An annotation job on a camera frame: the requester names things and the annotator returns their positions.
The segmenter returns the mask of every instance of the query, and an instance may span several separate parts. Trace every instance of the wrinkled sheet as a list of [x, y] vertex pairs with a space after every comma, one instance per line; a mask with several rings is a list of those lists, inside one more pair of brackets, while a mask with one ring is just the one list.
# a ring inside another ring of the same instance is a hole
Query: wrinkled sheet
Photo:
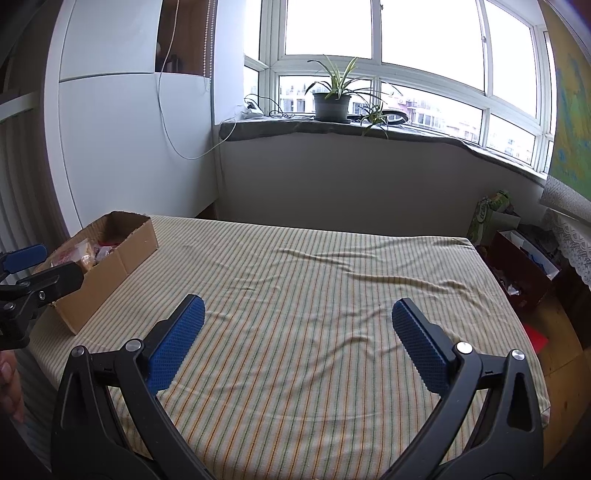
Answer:
[[[77, 336], [47, 309], [31, 350], [54, 385], [76, 345], [91, 352], [143, 338], [185, 295], [205, 326], [158, 399], [217, 478], [378, 478], [439, 400], [394, 333], [411, 298], [454, 340], [530, 362], [547, 421], [542, 370], [502, 290], [466, 239], [390, 238], [153, 217], [160, 244]], [[119, 390], [122, 424], [146, 453]], [[448, 458], [467, 442], [478, 394]]]

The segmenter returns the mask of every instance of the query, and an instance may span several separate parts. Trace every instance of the blue gripper pad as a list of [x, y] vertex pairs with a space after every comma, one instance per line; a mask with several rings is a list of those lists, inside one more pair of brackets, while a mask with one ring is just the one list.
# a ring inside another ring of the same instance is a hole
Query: blue gripper pad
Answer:
[[429, 392], [444, 396], [449, 389], [449, 364], [418, 315], [428, 323], [409, 299], [398, 300], [392, 309], [392, 325]]
[[4, 258], [1, 268], [8, 273], [17, 273], [21, 270], [34, 267], [45, 261], [47, 250], [44, 245], [37, 244], [31, 247], [21, 248], [10, 252]]
[[204, 321], [205, 304], [195, 296], [148, 360], [146, 385], [152, 395], [170, 386]]

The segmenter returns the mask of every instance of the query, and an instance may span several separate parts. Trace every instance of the metal screw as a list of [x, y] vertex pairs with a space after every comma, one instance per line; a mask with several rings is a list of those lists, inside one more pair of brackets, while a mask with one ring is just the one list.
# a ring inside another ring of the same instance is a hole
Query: metal screw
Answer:
[[80, 356], [84, 353], [84, 347], [82, 345], [75, 346], [72, 349], [72, 356]]
[[467, 342], [460, 342], [456, 345], [457, 351], [460, 353], [463, 353], [464, 355], [467, 355], [469, 353], [472, 353], [472, 350], [474, 350], [472, 348], [472, 345], [470, 345]]
[[519, 360], [520, 362], [525, 358], [525, 353], [523, 353], [521, 350], [513, 350], [511, 355], [515, 360]]
[[130, 340], [129, 342], [127, 342], [125, 344], [125, 349], [128, 352], [135, 352], [135, 351], [139, 350], [141, 346], [142, 346], [142, 342], [134, 339], [134, 340]]

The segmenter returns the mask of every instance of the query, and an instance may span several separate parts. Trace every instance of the windowsill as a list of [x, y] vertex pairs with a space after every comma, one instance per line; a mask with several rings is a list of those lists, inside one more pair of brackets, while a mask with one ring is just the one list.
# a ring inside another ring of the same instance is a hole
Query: windowsill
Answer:
[[[299, 116], [298, 118], [252, 118], [248, 120], [240, 120], [236, 123], [233, 129], [232, 122], [225, 122], [220, 125], [219, 137], [220, 139], [229, 136], [229, 142], [252, 140], [254, 138], [277, 137], [280, 135], [288, 135], [292, 133], [308, 133], [308, 134], [339, 134], [339, 135], [353, 135], [360, 137], [365, 130], [359, 124], [335, 124], [330, 122], [317, 122], [313, 118], [306, 118]], [[397, 125], [388, 128], [388, 138], [378, 127], [370, 129], [366, 137], [380, 138], [382, 140], [397, 140], [409, 142], [431, 142], [431, 143], [446, 143], [455, 145], [470, 151], [474, 156], [479, 157], [485, 161], [503, 166], [512, 170], [524, 177], [544, 186], [547, 178], [546, 174], [541, 174], [533, 170], [526, 164], [521, 164], [518, 160], [509, 160], [501, 154], [495, 154], [491, 150], [484, 149], [479, 145], [472, 144], [461, 140], [460, 138], [450, 137], [444, 134], [438, 134], [428, 130], [411, 127], [409, 125]]]

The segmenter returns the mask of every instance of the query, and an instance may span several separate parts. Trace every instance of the wooden floor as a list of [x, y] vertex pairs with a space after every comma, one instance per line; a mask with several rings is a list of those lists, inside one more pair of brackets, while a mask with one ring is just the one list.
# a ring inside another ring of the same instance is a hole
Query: wooden floor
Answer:
[[591, 349], [584, 351], [562, 305], [548, 295], [522, 317], [549, 342], [538, 358], [550, 396], [550, 424], [544, 430], [544, 464], [566, 443], [591, 402]]

